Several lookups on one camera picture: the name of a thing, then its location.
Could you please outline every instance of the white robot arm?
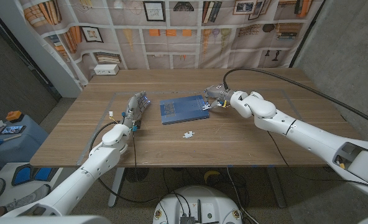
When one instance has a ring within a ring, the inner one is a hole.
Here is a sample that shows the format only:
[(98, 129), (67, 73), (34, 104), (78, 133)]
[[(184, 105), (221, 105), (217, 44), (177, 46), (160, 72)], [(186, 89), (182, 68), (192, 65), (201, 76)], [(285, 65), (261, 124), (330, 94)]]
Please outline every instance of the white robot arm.
[(123, 119), (103, 136), (102, 142), (90, 151), (89, 158), (78, 170), (43, 199), (17, 208), (3, 217), (69, 214), (92, 184), (119, 162), (121, 154), (127, 149), (126, 142), (137, 128), (135, 122), (141, 118), (149, 103), (146, 92), (134, 95), (128, 102)]
[(207, 88), (208, 97), (230, 103), (244, 118), (254, 115), (255, 125), (275, 132), (316, 154), (343, 179), (352, 181), (355, 187), (368, 195), (368, 142), (344, 138), (292, 118), (276, 109), (257, 92), (250, 95), (243, 91), (225, 90), (223, 85)]

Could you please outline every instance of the bookshelf wallpaper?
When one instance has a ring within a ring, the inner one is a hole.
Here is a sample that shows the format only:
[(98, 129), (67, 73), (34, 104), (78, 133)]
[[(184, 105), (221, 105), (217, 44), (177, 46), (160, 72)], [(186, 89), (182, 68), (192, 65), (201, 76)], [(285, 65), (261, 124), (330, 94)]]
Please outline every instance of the bookshelf wallpaper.
[(16, 0), (29, 29), (81, 85), (120, 69), (288, 67), (323, 0)]

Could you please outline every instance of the picture frame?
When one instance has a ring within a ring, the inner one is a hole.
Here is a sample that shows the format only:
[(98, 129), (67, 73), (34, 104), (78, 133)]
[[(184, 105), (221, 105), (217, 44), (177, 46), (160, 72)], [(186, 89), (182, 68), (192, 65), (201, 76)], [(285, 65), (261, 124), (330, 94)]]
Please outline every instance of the picture frame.
[(144, 1), (144, 11), (147, 21), (166, 22), (165, 2), (163, 1)]
[(86, 42), (100, 42), (104, 43), (99, 29), (97, 27), (80, 27)]
[(249, 18), (247, 20), (253, 20), (257, 19), (260, 16), (261, 10), (264, 6), (265, 1), (264, 0), (258, 0), (254, 9), (254, 13), (249, 15)]
[(265, 0), (264, 1), (264, 4), (263, 4), (263, 7), (261, 8), (261, 11), (260, 11), (260, 15), (264, 15), (267, 13), (267, 10), (269, 9), (270, 7), (270, 3), (271, 3), (272, 0)]
[(257, 0), (237, 0), (234, 6), (233, 15), (253, 14)]

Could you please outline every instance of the white wall outlet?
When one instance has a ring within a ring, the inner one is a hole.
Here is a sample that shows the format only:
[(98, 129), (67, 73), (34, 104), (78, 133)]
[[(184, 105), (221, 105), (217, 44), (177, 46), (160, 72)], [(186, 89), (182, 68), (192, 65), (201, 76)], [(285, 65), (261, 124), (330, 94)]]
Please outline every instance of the white wall outlet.
[(97, 65), (94, 71), (96, 75), (116, 75), (119, 67), (117, 65)]

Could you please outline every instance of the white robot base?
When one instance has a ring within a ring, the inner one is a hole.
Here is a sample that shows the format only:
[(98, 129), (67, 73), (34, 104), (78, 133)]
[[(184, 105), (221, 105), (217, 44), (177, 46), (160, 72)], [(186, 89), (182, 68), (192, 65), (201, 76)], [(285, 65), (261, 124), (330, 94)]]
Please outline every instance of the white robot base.
[(153, 224), (242, 223), (242, 214), (235, 202), (216, 189), (194, 185), (182, 187), (174, 193), (167, 195), (158, 203)]

